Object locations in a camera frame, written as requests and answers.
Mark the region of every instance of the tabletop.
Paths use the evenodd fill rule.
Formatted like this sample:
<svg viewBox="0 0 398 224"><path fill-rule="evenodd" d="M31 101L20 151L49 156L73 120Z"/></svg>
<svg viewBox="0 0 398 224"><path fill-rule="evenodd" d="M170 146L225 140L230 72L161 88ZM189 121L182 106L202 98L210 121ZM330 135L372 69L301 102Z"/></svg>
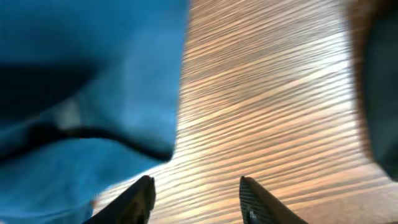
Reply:
<svg viewBox="0 0 398 224"><path fill-rule="evenodd" d="M360 0L193 0L175 157L149 223L242 223L255 178L309 223L398 222L361 111ZM101 207L131 182L109 190Z"/></svg>

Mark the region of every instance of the striped wood surface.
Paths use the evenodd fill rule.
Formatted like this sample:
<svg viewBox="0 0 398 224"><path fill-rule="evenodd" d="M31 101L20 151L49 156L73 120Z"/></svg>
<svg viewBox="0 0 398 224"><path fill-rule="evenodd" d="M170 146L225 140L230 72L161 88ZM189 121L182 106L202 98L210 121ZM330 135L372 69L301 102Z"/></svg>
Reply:
<svg viewBox="0 0 398 224"><path fill-rule="evenodd" d="M372 162L355 74L364 1L193 0L176 154L150 170L150 223L242 223L239 177L309 223L398 221ZM133 180L105 192L98 208Z"/></svg>

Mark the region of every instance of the blue cloth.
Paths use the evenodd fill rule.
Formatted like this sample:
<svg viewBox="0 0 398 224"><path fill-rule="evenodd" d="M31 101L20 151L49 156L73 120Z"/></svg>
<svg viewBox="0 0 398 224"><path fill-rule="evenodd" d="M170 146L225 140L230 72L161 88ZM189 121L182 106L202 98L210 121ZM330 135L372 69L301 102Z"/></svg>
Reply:
<svg viewBox="0 0 398 224"><path fill-rule="evenodd" d="M187 0L0 2L0 220L81 223L172 157L187 19Z"/></svg>

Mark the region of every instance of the wooden table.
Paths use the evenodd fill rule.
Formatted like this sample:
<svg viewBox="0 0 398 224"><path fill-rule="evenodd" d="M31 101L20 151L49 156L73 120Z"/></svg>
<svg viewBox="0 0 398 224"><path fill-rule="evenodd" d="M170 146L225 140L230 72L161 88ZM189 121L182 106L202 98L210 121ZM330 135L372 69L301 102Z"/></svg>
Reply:
<svg viewBox="0 0 398 224"><path fill-rule="evenodd" d="M177 149L148 172L157 185L149 223L242 223L242 175L309 223L398 221L398 185L369 155L357 101L372 9L358 0L193 0Z"/></svg>

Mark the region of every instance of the wood grain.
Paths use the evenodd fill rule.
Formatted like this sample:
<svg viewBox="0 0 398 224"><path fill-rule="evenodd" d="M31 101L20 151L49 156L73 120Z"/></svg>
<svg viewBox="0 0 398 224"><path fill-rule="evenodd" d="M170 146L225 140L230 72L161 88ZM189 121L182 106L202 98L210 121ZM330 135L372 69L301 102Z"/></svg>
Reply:
<svg viewBox="0 0 398 224"><path fill-rule="evenodd" d="M398 221L398 185L368 153L355 75L373 5L193 0L174 159L150 223L242 223L248 175L309 223ZM98 209L132 179L105 192Z"/></svg>

